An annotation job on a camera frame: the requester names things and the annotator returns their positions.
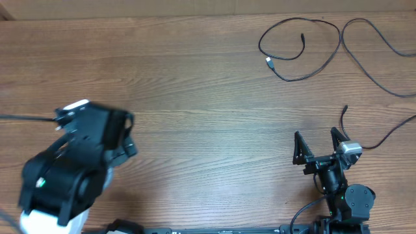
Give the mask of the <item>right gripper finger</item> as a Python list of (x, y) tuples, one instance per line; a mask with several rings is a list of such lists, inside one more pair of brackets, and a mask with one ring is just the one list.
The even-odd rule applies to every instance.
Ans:
[(334, 151), (344, 151), (345, 142), (347, 139), (336, 127), (331, 128), (331, 137)]
[(292, 163), (296, 165), (307, 164), (314, 154), (306, 144), (303, 136), (299, 131), (294, 133), (294, 153)]

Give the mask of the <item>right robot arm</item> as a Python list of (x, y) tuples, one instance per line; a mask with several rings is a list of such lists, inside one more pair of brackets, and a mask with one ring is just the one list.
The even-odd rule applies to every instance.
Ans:
[[(347, 139), (336, 127), (331, 129), (333, 153), (316, 157), (300, 132), (294, 134), (292, 163), (304, 165), (305, 175), (313, 175), (315, 188), (322, 197), (301, 208), (289, 224), (290, 233), (369, 233), (365, 224), (376, 199), (375, 192), (361, 184), (349, 185), (345, 171), (357, 163), (363, 148)], [(298, 216), (306, 209), (325, 201), (328, 216), (320, 216), (311, 225), (296, 225)]]

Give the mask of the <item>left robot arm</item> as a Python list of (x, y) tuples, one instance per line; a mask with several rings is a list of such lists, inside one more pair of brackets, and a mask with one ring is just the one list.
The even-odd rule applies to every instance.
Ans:
[(23, 233), (81, 233), (114, 167), (138, 153), (135, 117), (127, 110), (82, 99), (55, 112), (65, 133), (22, 170)]

